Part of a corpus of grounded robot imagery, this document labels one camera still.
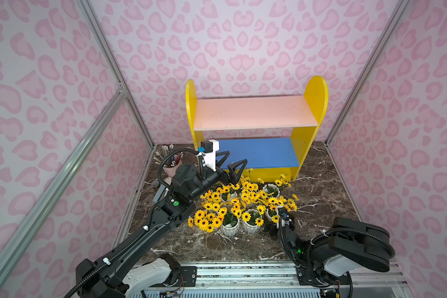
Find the shelf sunflower pot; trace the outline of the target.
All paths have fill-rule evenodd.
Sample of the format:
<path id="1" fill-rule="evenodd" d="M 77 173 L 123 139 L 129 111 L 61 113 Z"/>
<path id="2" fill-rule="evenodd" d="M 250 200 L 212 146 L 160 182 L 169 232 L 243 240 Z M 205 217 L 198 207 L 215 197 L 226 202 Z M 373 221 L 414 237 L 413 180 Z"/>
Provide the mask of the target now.
<path id="1" fill-rule="evenodd" d="M 242 177 L 238 185 L 240 186 L 239 198 L 242 204 L 246 206 L 266 204 L 268 196 L 264 194 L 259 184 L 250 182 L 247 177 Z"/>
<path id="2" fill-rule="evenodd" d="M 256 234 L 264 224 L 260 211 L 254 208 L 243 211 L 241 220 L 243 230 L 247 234 Z"/>
<path id="3" fill-rule="evenodd" d="M 233 237 L 238 233 L 240 227 L 240 218 L 242 216 L 241 204 L 233 201 L 222 212 L 225 212 L 225 214 L 223 215 L 221 232 L 227 237 Z"/>
<path id="4" fill-rule="evenodd" d="M 187 219 L 187 224 L 189 227 L 196 227 L 201 231 L 213 233 L 223 225 L 225 215 L 226 212 L 223 210 L 216 212 L 200 209 Z"/>
<path id="5" fill-rule="evenodd" d="M 201 195 L 201 206 L 205 210 L 218 211 L 222 206 L 222 191 L 221 187 L 215 190 L 209 190 Z"/>
<path id="6" fill-rule="evenodd" d="M 286 174 L 280 174 L 280 176 L 274 181 L 264 184 L 263 191 L 267 193 L 268 197 L 279 197 L 284 189 L 291 187 L 292 184 L 289 180 L 289 176 Z"/>
<path id="7" fill-rule="evenodd" d="M 265 215 L 270 222 L 276 224 L 278 223 L 279 219 L 278 209 L 280 207 L 285 207 L 287 211 L 297 211 L 298 207 L 296 206 L 296 202 L 298 201 L 299 198 L 295 194 L 293 194 L 289 199 L 286 199 L 283 196 L 268 197 L 265 202 Z"/>
<path id="8" fill-rule="evenodd" d="M 233 185 L 233 184 L 229 184 L 229 185 L 223 185 L 222 187 L 222 192 L 221 192 L 221 201 L 222 202 L 230 202 L 233 199 L 236 199 L 238 197 L 240 197 L 239 193 L 240 193 L 240 185 Z"/>

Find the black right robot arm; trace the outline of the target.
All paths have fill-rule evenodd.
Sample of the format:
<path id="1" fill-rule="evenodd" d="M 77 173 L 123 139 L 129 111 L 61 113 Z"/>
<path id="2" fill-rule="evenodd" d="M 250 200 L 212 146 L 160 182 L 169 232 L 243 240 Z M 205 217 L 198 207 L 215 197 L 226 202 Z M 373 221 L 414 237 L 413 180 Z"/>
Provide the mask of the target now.
<path id="1" fill-rule="evenodd" d="M 348 272 L 358 268 L 386 273 L 396 255 L 386 229 L 343 217 L 335 218 L 333 226 L 311 240 L 300 239 L 286 213 L 278 219 L 277 227 L 278 239 L 295 264 L 302 286 L 351 284 Z"/>

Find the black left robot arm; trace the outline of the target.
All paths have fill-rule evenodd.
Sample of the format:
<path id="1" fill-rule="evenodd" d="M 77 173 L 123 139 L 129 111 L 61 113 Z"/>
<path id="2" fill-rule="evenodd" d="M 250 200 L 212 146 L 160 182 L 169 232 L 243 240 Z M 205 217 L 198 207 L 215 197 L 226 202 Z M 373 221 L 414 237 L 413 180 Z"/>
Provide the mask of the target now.
<path id="1" fill-rule="evenodd" d="M 182 152 L 195 155 L 199 164 L 182 164 L 171 183 L 159 179 L 168 193 L 153 205 L 148 222 L 96 261 L 82 261 L 76 267 L 76 285 L 66 297 L 78 294 L 81 298 L 129 298 L 149 286 L 178 281 L 180 264 L 170 255 L 163 255 L 141 268 L 135 265 L 154 244 L 188 219 L 200 196 L 218 182 L 237 184 L 247 166 L 247 160 L 241 160 L 223 170 L 221 166 L 229 151 L 218 154 L 207 152 L 204 147 L 177 149 L 166 159 Z"/>

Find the yellow two-tier shelf unit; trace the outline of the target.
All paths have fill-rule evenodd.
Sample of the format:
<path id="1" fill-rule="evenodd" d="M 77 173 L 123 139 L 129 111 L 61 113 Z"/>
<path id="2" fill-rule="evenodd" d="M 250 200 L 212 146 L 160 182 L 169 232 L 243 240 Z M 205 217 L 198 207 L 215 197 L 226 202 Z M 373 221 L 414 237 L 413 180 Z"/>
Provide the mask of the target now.
<path id="1" fill-rule="evenodd" d="M 223 170 L 231 163 L 247 159 L 243 176 L 250 181 L 271 182 L 280 174 L 294 181 L 324 120 L 329 87 L 324 77 L 314 76 L 301 96 L 198 99 L 195 84 L 190 79 L 186 83 L 185 98 L 196 150 L 204 141 L 204 133 L 209 131 L 290 129 L 289 137 L 216 140 L 219 151 L 230 152 L 221 167 Z"/>

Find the pink pen holder cup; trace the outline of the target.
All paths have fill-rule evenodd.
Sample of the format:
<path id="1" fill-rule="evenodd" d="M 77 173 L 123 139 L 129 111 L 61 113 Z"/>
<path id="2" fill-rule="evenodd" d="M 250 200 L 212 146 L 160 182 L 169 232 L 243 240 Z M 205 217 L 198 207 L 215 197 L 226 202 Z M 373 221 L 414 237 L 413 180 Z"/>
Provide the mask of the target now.
<path id="1" fill-rule="evenodd" d="M 170 155 L 172 151 L 174 151 L 176 147 L 173 144 L 169 145 L 162 145 L 160 149 L 157 149 L 154 153 L 154 161 L 156 165 L 159 165 L 163 159 Z M 183 153 L 179 152 L 176 154 L 173 154 L 164 164 L 163 171 L 166 173 L 166 175 L 170 178 L 172 178 L 176 174 L 176 170 L 178 167 L 182 164 L 183 159 Z"/>

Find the grey black stapler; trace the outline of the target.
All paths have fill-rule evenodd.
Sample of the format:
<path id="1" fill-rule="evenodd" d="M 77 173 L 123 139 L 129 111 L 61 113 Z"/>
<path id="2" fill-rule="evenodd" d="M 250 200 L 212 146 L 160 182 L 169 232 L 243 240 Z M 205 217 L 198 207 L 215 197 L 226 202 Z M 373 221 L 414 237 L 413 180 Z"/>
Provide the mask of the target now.
<path id="1" fill-rule="evenodd" d="M 165 178 L 165 183 L 167 183 L 168 185 L 170 185 L 171 184 L 171 178 L 170 177 L 167 177 L 167 178 Z M 152 183 L 152 186 L 157 186 L 157 183 L 158 183 L 159 181 L 154 181 L 153 183 Z M 159 184 L 159 186 L 158 186 L 158 189 L 157 189 L 157 192 L 156 192 L 156 194 L 154 195 L 154 197 L 153 197 L 153 203 L 158 203 L 159 201 L 161 201 L 166 195 L 167 195 L 167 193 L 168 193 L 168 191 L 169 191 L 169 189 L 167 188 L 167 187 L 165 187 L 164 185 L 162 185 L 162 184 Z"/>

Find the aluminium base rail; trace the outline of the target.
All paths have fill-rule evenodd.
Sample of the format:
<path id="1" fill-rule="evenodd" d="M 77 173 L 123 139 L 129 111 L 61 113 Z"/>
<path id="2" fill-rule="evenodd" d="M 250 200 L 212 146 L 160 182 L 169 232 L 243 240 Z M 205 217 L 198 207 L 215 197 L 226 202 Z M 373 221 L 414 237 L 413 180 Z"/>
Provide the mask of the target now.
<path id="1" fill-rule="evenodd" d="M 182 263 L 172 273 L 164 261 L 134 266 L 123 282 L 127 298 L 410 298 L 395 263 L 387 273 L 357 268 L 327 288 L 302 283 L 290 261 Z"/>

